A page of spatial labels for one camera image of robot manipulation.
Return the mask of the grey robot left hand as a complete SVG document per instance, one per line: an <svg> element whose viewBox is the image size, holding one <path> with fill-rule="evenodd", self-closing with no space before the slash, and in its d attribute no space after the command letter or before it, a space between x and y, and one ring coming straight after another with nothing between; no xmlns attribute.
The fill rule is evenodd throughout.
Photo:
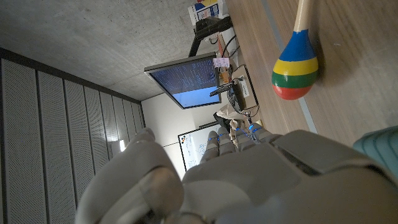
<svg viewBox="0 0 398 224"><path fill-rule="evenodd" d="M397 177L354 149L304 130L258 124L208 135L177 174L144 128L91 180L77 223L396 223Z"/></svg>

